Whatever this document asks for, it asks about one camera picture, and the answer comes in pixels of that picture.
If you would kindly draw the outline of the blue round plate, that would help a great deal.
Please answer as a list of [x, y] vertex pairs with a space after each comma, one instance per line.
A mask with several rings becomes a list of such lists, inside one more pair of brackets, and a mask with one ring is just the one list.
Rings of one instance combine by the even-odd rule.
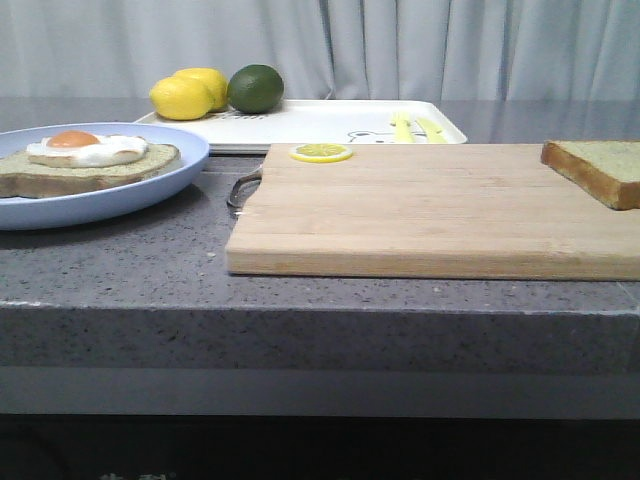
[[198, 134], [157, 124], [126, 122], [76, 123], [4, 132], [1, 134], [1, 155], [6, 157], [30, 143], [71, 129], [101, 135], [141, 136], [153, 144], [173, 145], [181, 154], [181, 166], [160, 176], [106, 190], [42, 199], [3, 198], [3, 231], [90, 223], [152, 206], [189, 186], [209, 157], [210, 145]]

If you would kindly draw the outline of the bread slice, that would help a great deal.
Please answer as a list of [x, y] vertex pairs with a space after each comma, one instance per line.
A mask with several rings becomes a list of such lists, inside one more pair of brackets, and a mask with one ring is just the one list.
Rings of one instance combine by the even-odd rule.
[[639, 208], [638, 140], [550, 140], [541, 162], [610, 209]]
[[174, 145], [152, 144], [142, 159], [108, 167], [50, 167], [32, 163], [25, 151], [1, 158], [1, 197], [50, 198], [129, 185], [182, 166]]

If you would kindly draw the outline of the white bear tray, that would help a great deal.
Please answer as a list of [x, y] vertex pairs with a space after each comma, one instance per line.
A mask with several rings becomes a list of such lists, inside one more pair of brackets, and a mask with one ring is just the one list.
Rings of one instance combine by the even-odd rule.
[[279, 108], [260, 115], [233, 109], [194, 121], [170, 121], [151, 112], [140, 123], [160, 124], [196, 133], [209, 141], [216, 154], [264, 154], [273, 143], [390, 144], [391, 116], [405, 112], [417, 143], [429, 143], [416, 123], [424, 117], [443, 128], [449, 144], [467, 141], [435, 105], [399, 100], [284, 100]]

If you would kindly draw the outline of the lemon slice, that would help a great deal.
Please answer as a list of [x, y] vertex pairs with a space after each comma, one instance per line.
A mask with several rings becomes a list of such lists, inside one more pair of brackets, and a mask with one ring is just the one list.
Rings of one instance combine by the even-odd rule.
[[334, 163], [351, 158], [353, 151], [341, 144], [308, 143], [291, 147], [289, 156], [307, 163]]

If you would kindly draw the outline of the wooden cutting board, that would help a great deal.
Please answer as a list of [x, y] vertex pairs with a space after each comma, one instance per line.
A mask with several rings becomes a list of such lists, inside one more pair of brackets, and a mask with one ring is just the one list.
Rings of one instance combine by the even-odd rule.
[[366, 145], [335, 163], [273, 145], [226, 246], [235, 274], [637, 280], [639, 214], [538, 144]]

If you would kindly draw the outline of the yellow plastic fork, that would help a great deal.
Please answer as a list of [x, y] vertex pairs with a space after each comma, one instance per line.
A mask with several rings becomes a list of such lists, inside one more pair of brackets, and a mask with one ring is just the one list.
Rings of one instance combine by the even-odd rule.
[[390, 123], [394, 127], [394, 141], [396, 143], [411, 144], [415, 142], [411, 132], [410, 118], [405, 112], [394, 112]]

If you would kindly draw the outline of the yellow plastic knife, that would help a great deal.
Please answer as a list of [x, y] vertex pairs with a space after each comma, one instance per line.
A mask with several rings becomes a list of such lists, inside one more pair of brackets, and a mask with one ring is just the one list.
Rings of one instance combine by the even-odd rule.
[[439, 124], [424, 117], [418, 117], [416, 119], [416, 123], [424, 132], [429, 143], [431, 144], [447, 144], [448, 143], [448, 140], [444, 136], [443, 128]]

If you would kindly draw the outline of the green lime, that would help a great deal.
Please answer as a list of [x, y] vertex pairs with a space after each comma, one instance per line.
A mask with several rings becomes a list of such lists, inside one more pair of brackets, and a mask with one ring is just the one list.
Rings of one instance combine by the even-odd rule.
[[269, 112], [281, 101], [284, 81], [269, 65], [251, 64], [238, 70], [229, 80], [228, 104], [247, 114]]

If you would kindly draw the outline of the grey curtain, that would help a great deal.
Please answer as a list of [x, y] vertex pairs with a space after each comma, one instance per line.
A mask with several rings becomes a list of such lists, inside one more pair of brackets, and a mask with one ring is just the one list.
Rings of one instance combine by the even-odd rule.
[[274, 66], [293, 98], [635, 100], [635, 1], [5, 1], [1, 92], [143, 97]]

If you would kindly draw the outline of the rear yellow lemon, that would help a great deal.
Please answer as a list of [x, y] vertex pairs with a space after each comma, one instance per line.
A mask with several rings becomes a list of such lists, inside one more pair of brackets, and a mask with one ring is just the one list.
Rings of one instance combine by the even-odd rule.
[[217, 113], [227, 109], [228, 80], [219, 70], [209, 67], [191, 67], [175, 71], [174, 76], [195, 79], [202, 82], [214, 98], [210, 112]]

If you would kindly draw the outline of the yellow lemon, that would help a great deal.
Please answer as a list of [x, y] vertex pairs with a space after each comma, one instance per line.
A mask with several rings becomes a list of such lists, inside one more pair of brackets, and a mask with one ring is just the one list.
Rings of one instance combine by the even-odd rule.
[[169, 120], [197, 120], [214, 105], [214, 96], [200, 80], [170, 76], [157, 81], [149, 91], [155, 112]]
[[214, 98], [210, 112], [217, 113], [227, 109], [228, 80], [219, 70], [209, 67], [191, 67], [175, 71], [174, 76], [195, 79], [202, 82]]

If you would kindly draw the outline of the front yellow lemon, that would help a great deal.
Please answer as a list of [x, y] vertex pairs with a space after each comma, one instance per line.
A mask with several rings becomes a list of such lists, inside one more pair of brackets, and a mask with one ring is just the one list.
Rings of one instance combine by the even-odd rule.
[[157, 81], [149, 91], [155, 112], [169, 120], [197, 120], [214, 105], [214, 96], [200, 80], [170, 76]]

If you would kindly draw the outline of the fried egg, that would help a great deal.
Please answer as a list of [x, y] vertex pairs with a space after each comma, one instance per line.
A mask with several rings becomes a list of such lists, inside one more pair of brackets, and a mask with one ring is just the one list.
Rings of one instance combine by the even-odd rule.
[[142, 137], [98, 135], [67, 130], [26, 147], [31, 163], [60, 168], [94, 168], [129, 164], [144, 157]]

